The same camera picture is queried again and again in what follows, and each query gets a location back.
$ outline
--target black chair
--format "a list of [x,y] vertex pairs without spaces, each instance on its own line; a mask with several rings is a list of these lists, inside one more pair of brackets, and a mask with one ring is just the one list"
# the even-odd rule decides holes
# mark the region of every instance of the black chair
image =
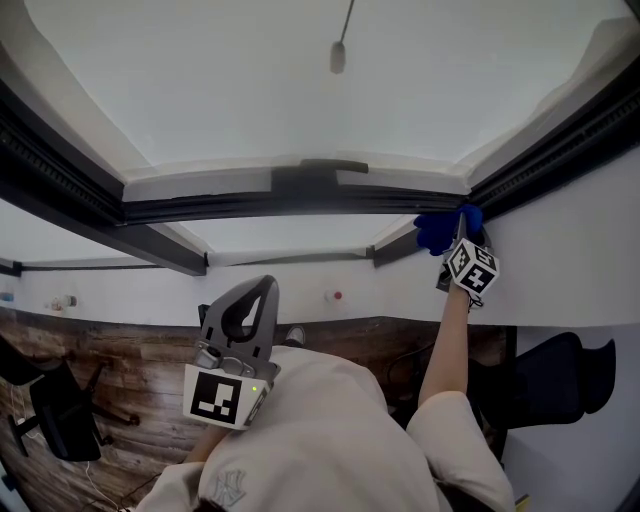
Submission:
[[110,436],[100,435],[94,414],[122,425],[139,425],[137,416],[125,420],[92,402],[105,366],[106,363],[101,363],[87,386],[81,389],[65,360],[28,359],[0,336],[0,377],[17,386],[38,379],[30,387],[35,416],[20,424],[9,416],[14,439],[25,457],[29,454],[22,436],[38,425],[53,454],[72,462],[98,460],[99,446],[113,443]]
[[469,361],[469,400],[495,429],[574,423],[607,403],[616,376],[615,342],[582,348],[571,332],[554,336],[514,363]]

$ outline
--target sleeve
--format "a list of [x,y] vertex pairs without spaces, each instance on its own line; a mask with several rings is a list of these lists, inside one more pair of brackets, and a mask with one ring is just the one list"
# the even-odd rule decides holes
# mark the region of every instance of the sleeve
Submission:
[[467,397],[458,391],[427,399],[407,426],[436,478],[496,512],[515,510],[513,490],[489,449]]
[[136,511],[191,512],[198,499],[198,484],[203,468],[204,462],[167,467]]

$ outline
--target black office chair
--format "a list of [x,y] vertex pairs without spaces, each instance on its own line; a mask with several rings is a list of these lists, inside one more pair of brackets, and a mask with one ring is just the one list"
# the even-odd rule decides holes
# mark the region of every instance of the black office chair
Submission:
[[582,348],[565,332],[517,357],[483,366],[469,361],[469,399],[495,429],[574,423],[607,403],[615,384],[616,349]]
[[66,361],[53,359],[38,362],[26,358],[0,336],[0,377],[13,385],[35,381],[29,391],[35,416],[16,423],[9,416],[9,426],[18,448],[25,457],[29,454],[22,436],[40,425],[40,430],[53,454],[72,462],[92,461],[100,458],[100,446],[113,443],[110,436],[103,438],[93,414],[122,425],[139,425],[137,416],[120,418],[94,404],[92,395],[106,363],[95,370],[89,383],[81,389]]

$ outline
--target wooden floor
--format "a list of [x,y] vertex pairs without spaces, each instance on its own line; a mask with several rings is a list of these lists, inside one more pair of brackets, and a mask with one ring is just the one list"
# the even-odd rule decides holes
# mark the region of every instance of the wooden floor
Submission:
[[[433,322],[394,318],[305,324],[309,349],[367,366],[383,389],[393,392],[402,391],[402,384],[389,388],[388,364],[402,354],[433,344],[437,328]],[[278,327],[277,341],[284,339],[287,330],[288,326]],[[26,355],[62,357],[73,353],[70,367],[81,386],[99,362],[113,362],[100,378],[95,402],[123,416],[138,414],[141,422],[138,427],[120,427],[97,418],[102,434],[112,435],[115,443],[102,449],[102,458],[91,463],[89,473],[96,486],[119,506],[138,503],[153,481],[129,496],[131,491],[167,465],[181,462],[203,429],[202,423],[182,416],[184,363],[193,359],[198,331],[64,320],[0,308],[0,333]],[[502,361],[504,328],[472,327],[470,353],[485,364]],[[402,361],[394,368],[392,380],[402,383],[409,371],[410,362]],[[86,463],[56,459],[41,436],[24,440],[29,458],[18,452],[6,417],[16,415],[13,411],[22,416],[22,399],[27,416],[32,415],[28,386],[12,389],[6,381],[0,379],[0,383],[0,455],[33,512],[114,510],[91,487]],[[100,501],[91,503],[96,498]]]

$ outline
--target chair leg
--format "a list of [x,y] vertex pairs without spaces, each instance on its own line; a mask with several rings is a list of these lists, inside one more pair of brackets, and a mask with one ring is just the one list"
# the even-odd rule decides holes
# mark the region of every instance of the chair leg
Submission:
[[136,415],[129,416],[129,419],[125,420],[124,418],[121,418],[120,416],[117,416],[112,412],[109,412],[106,409],[103,409],[102,407],[94,403],[91,404],[91,412],[93,414],[101,416],[102,418],[106,418],[108,420],[115,421],[116,423],[120,423],[121,425],[136,426],[136,427],[140,425],[140,418],[138,418],[138,416]]
[[100,363],[98,365],[98,367],[93,372],[93,375],[89,379],[89,382],[87,383],[87,387],[85,388],[85,391],[88,391],[90,394],[93,394],[93,392],[96,389],[96,385],[98,384],[98,379],[100,378],[100,373],[102,372],[102,369],[105,366],[106,366],[106,363]]

